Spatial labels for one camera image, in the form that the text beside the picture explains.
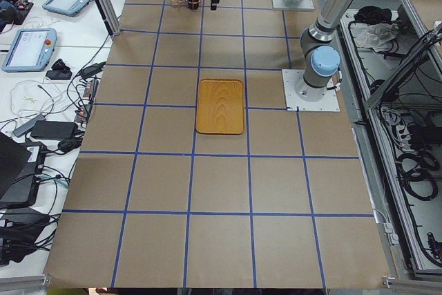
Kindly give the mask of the wooden serving tray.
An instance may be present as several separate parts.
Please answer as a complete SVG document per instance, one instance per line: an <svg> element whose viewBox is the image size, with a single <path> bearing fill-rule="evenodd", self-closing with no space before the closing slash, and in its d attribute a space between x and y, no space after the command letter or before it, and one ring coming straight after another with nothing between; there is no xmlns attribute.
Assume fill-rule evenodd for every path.
<svg viewBox="0 0 442 295"><path fill-rule="evenodd" d="M244 87L239 79L202 79L198 86L195 129L201 134L244 132Z"/></svg>

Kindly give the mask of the white crumpled cloth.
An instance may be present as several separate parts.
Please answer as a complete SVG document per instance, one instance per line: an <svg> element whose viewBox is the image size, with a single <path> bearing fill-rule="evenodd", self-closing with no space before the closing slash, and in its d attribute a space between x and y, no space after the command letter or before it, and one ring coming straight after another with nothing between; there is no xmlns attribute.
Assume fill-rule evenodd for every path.
<svg viewBox="0 0 442 295"><path fill-rule="evenodd" d="M378 23L362 29L355 38L357 47L371 48L376 53L388 51L396 39L399 29L397 25L388 23Z"/></svg>

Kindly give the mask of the black handheld device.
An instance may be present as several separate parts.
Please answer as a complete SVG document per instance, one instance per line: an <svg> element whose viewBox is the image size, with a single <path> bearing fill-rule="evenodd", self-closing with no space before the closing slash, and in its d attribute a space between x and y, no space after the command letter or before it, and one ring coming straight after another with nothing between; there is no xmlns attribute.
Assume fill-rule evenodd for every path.
<svg viewBox="0 0 442 295"><path fill-rule="evenodd" d="M51 69L46 72L46 78L50 80L69 80L72 77L72 71L66 65L63 59L58 59Z"/></svg>

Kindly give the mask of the near teach pendant tablet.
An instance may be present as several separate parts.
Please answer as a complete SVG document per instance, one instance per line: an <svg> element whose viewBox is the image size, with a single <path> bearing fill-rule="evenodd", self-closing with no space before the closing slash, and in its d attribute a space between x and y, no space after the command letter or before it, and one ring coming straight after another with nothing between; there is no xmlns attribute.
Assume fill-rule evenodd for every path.
<svg viewBox="0 0 442 295"><path fill-rule="evenodd" d="M1 69L7 73L43 71L56 42L57 31L53 28L19 29Z"/></svg>

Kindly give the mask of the black power brick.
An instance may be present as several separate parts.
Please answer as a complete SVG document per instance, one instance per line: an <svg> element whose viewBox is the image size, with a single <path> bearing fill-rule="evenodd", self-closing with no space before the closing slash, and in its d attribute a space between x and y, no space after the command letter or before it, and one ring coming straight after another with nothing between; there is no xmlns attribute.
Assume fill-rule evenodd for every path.
<svg viewBox="0 0 442 295"><path fill-rule="evenodd" d="M40 140L62 140L70 138L78 129L74 122L36 121L30 136Z"/></svg>

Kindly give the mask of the black laptop computer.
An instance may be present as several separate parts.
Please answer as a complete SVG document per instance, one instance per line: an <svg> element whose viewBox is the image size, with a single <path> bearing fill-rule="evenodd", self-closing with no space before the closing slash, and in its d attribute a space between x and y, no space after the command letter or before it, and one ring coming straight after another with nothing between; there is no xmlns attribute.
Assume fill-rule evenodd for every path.
<svg viewBox="0 0 442 295"><path fill-rule="evenodd" d="M1 208L32 206L39 190L46 145L41 142L15 142L1 134Z"/></svg>

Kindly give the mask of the aluminium side rail frame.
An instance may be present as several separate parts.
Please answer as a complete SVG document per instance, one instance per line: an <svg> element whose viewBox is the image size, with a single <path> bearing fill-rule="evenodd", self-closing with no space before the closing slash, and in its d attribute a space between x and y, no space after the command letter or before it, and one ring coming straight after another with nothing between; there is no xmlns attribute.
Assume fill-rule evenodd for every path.
<svg viewBox="0 0 442 295"><path fill-rule="evenodd" d="M381 53L356 46L364 6L387 8L399 32ZM441 0L353 0L341 41L358 82L375 163L397 219L405 262L441 277Z"/></svg>

